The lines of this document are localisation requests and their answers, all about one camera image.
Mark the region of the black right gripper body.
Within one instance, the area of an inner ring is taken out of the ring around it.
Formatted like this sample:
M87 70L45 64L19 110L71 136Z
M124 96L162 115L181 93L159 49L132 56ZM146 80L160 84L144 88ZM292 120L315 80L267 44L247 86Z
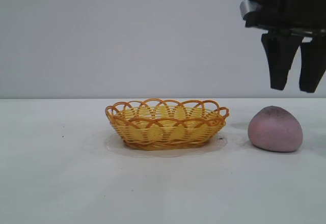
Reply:
M325 37L325 0L244 0L246 28Z

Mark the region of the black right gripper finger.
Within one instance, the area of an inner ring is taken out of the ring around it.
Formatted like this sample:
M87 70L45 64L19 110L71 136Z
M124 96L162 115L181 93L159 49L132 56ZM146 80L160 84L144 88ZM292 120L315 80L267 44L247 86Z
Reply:
M299 88L314 93L325 73L325 39L312 39L301 44L301 73Z
M302 37L268 32L262 34L261 42L268 61L270 87L283 90Z

